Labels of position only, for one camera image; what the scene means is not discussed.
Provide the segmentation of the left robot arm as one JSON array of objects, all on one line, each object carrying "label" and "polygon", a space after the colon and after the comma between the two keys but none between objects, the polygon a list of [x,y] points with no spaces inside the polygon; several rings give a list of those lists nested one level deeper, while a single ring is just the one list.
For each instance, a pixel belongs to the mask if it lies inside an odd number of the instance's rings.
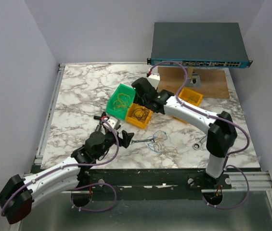
[{"label": "left robot arm", "polygon": [[113,145],[128,148],[134,133],[117,131],[93,132],[85,143],[70,157],[40,173],[22,178],[16,174],[9,178],[0,192],[1,216],[9,224],[24,219],[38,203],[65,190],[84,190],[89,183],[81,174],[93,166]]}]

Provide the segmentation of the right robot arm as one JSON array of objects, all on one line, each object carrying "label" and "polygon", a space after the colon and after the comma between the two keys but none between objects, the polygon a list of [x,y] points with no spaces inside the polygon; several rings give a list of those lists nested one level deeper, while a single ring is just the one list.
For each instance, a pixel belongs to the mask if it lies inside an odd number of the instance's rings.
[{"label": "right robot arm", "polygon": [[179,100],[168,90],[158,92],[148,78],[141,77],[131,86],[135,90],[134,103],[146,107],[154,113],[181,119],[207,135],[206,148],[209,161],[203,176],[206,187],[213,189],[220,184],[226,155],[233,146],[237,132],[229,113],[220,114],[205,111],[185,101]]}]

